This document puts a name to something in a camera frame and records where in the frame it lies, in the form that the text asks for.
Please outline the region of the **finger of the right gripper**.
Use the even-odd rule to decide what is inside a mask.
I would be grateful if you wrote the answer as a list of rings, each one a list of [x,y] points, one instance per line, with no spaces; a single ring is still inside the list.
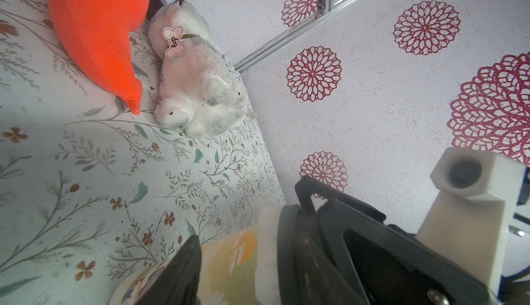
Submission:
[[[312,197],[318,195],[323,197],[325,200],[338,200],[343,204],[360,211],[361,213],[369,216],[370,218],[378,221],[384,222],[386,220],[386,215],[380,212],[378,209],[372,207],[371,205],[357,200],[356,198],[345,194],[337,189],[328,186],[327,184],[318,181],[308,175],[303,176],[303,178],[296,183],[295,193],[298,197],[299,203],[302,209],[306,213],[314,214],[316,213],[315,206],[313,205]]]
[[[496,304],[483,282],[414,238],[336,200],[316,221],[331,262],[362,304]]]

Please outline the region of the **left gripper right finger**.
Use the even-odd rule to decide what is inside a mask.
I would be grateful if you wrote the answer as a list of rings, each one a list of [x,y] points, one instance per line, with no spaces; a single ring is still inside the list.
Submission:
[[[306,232],[294,237],[303,304],[366,304]]]

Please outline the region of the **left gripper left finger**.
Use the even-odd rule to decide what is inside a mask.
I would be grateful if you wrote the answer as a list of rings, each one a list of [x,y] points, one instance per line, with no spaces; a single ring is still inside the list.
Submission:
[[[192,235],[136,304],[200,304],[197,293],[201,264],[200,240],[196,235]]]

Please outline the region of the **black cup lid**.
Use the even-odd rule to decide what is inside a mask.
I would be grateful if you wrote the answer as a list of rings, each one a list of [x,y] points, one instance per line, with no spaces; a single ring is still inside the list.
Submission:
[[[281,304],[302,304],[301,277],[295,258],[295,235],[308,233],[317,242],[318,232],[313,215],[299,205],[285,205],[280,211],[277,228],[277,273]]]

